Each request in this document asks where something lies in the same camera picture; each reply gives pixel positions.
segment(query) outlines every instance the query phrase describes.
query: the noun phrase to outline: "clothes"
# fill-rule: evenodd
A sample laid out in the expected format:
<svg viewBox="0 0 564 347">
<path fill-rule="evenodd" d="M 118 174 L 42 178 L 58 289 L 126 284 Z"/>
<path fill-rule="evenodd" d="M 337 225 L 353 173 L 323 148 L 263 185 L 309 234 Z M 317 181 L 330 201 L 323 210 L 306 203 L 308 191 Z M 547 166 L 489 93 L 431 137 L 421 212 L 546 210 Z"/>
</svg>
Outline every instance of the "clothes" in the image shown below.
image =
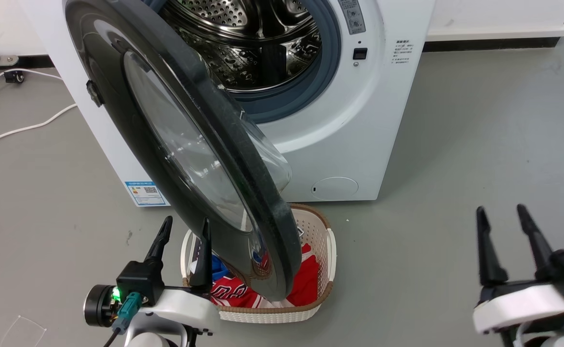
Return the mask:
<svg viewBox="0 0 564 347">
<path fill-rule="evenodd" d="M 318 296 L 319 263 L 317 263 L 316 256 L 311 251 L 309 244 L 304 244 L 302 247 L 301 261 L 301 267 L 295 276 L 291 294 L 285 300 L 278 302 L 267 301 L 254 292 L 254 290 L 248 288 L 240 279 L 228 273 L 217 280 L 214 279 L 211 301 L 219 306 L 248 308 L 310 305 L 317 300 Z"/>
<path fill-rule="evenodd" d="M 221 279 L 224 276 L 230 275 L 230 272 L 227 269 L 227 267 L 224 266 L 220 258 L 216 257 L 215 255 L 212 255 L 211 270 L 212 270 L 212 280 L 214 282 L 218 281 L 218 279 Z"/>
</svg>

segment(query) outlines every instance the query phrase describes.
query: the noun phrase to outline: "white wall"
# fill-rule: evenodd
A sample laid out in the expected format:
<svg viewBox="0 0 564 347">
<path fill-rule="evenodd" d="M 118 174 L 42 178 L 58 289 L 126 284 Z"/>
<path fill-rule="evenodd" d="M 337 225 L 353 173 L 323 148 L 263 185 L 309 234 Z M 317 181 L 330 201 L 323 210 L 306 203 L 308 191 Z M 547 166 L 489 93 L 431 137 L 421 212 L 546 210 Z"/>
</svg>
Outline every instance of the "white wall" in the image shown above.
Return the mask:
<svg viewBox="0 0 564 347">
<path fill-rule="evenodd" d="M 428 41 L 562 35 L 564 0 L 436 0 Z M 0 0 L 0 53 L 46 53 L 16 0 Z"/>
<path fill-rule="evenodd" d="M 562 35 L 564 0 L 436 0 L 428 41 Z"/>
<path fill-rule="evenodd" d="M 17 0 L 0 0 L 0 54 L 46 54 Z"/>
</svg>

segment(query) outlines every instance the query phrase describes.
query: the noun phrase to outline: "door glass window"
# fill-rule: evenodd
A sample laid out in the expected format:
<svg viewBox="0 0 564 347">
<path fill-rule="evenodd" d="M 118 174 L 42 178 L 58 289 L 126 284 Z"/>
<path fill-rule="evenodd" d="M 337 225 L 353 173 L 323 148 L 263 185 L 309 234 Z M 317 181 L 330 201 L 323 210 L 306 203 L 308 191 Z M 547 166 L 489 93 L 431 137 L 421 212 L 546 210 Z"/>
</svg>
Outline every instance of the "door glass window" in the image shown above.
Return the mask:
<svg viewBox="0 0 564 347">
<path fill-rule="evenodd" d="M 134 98 L 165 147 L 165 159 L 177 165 L 191 188 L 232 226 L 251 231 L 242 199 L 187 111 L 136 53 L 128 51 L 123 64 Z"/>
</svg>

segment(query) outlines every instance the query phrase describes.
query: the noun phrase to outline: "red clothing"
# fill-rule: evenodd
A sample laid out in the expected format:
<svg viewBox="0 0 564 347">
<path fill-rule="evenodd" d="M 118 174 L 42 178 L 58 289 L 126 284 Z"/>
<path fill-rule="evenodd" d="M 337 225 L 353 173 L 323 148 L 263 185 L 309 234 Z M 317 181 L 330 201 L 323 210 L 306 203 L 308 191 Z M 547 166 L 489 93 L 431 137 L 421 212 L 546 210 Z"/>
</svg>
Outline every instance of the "red clothing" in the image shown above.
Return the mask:
<svg viewBox="0 0 564 347">
<path fill-rule="evenodd" d="M 219 306 L 273 308 L 310 305 L 317 300 L 319 287 L 319 263 L 309 244 L 301 248 L 301 267 L 293 281 L 291 294 L 278 302 L 270 302 L 248 288 L 236 277 L 222 277 L 214 282 L 211 301 Z"/>
</svg>

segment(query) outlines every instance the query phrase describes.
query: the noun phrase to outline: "basket handle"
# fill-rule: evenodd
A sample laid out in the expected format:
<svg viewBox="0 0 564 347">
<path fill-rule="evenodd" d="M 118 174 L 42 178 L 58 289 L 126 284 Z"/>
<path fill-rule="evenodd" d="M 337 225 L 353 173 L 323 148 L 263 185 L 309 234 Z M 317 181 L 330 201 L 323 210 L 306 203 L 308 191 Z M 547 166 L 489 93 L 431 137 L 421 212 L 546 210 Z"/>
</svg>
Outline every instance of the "basket handle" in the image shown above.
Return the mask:
<svg viewBox="0 0 564 347">
<path fill-rule="evenodd" d="M 186 235 L 183 237 L 183 242 L 181 244 L 181 258 L 180 258 L 180 265 L 181 265 L 181 276 L 184 279 L 188 278 L 188 272 L 190 269 L 190 259 L 192 259 L 192 252 L 194 251 L 194 248 L 192 247 L 188 247 L 188 244 L 191 244 L 193 242 L 192 239 L 194 238 L 194 234 L 192 233 L 192 230 L 188 230 L 188 232 L 186 233 Z"/>
<path fill-rule="evenodd" d="M 336 276 L 336 238 L 333 236 L 331 228 L 327 228 L 327 232 L 329 233 L 329 237 L 327 237 L 327 275 L 329 275 L 329 281 L 333 281 Z"/>
</svg>

